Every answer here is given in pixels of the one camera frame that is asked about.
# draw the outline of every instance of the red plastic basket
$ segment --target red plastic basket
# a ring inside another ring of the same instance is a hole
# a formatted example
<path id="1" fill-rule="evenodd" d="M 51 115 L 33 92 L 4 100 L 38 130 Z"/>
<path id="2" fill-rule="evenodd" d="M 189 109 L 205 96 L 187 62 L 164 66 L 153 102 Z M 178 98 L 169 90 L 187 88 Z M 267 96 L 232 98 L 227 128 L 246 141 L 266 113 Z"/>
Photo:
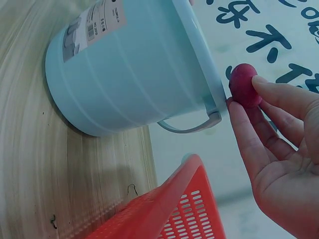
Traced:
<path id="1" fill-rule="evenodd" d="M 225 239 L 203 163 L 192 155 L 87 239 Z"/>

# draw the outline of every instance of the red ball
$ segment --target red ball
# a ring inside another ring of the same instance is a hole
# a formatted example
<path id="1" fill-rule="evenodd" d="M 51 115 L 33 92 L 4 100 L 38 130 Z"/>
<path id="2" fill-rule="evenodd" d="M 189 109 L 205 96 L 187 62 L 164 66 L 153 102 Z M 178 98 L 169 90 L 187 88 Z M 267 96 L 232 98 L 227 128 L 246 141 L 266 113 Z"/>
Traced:
<path id="1" fill-rule="evenodd" d="M 229 89 L 233 100 L 240 103 L 244 108 L 254 108 L 258 106 L 262 98 L 255 91 L 252 79 L 257 75 L 257 71 L 252 65 L 240 64 L 231 73 Z"/>

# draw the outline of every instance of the finger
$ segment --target finger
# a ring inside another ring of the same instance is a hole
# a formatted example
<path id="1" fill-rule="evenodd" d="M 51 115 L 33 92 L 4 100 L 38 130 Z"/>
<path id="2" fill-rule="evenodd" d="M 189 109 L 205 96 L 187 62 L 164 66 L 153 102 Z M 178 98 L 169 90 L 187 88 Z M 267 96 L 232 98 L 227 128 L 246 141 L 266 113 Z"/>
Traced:
<path id="1" fill-rule="evenodd" d="M 246 113 L 263 145 L 278 160 L 287 160 L 296 152 L 287 142 L 278 136 L 258 107 L 246 109 Z"/>
<path id="2" fill-rule="evenodd" d="M 294 146 L 299 148 L 305 136 L 304 123 L 300 119 L 293 117 L 278 107 L 272 106 L 266 101 L 261 101 L 259 106 L 275 124 L 281 134 L 293 143 Z"/>
<path id="3" fill-rule="evenodd" d="M 315 105 L 319 105 L 319 94 L 288 84 L 268 83 L 260 76 L 253 77 L 253 86 L 269 104 L 283 109 L 294 117 L 304 120 Z"/>
<path id="4" fill-rule="evenodd" d="M 237 102 L 231 102 L 229 115 L 240 154 L 253 182 L 258 173 L 270 163 L 270 159 L 244 108 Z"/>

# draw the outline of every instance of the wooden table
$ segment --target wooden table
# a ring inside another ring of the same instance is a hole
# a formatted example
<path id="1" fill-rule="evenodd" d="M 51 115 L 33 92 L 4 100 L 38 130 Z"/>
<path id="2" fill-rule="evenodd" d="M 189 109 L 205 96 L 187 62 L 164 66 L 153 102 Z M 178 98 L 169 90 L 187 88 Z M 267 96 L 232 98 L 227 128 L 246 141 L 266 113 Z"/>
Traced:
<path id="1" fill-rule="evenodd" d="M 147 127 L 86 136 L 48 92 L 48 43 L 93 2 L 0 0 L 0 238 L 81 239 L 157 185 Z"/>

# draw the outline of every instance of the fingernail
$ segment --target fingernail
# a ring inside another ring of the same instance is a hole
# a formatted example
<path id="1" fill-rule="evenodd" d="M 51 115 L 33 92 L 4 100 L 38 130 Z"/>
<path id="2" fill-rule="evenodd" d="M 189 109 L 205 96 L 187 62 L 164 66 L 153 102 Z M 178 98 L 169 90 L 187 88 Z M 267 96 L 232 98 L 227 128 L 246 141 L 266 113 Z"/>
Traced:
<path id="1" fill-rule="evenodd" d="M 254 76 L 252 79 L 253 84 L 257 83 L 257 84 L 264 84 L 264 83 L 268 83 L 268 81 L 261 77 L 261 76 Z"/>

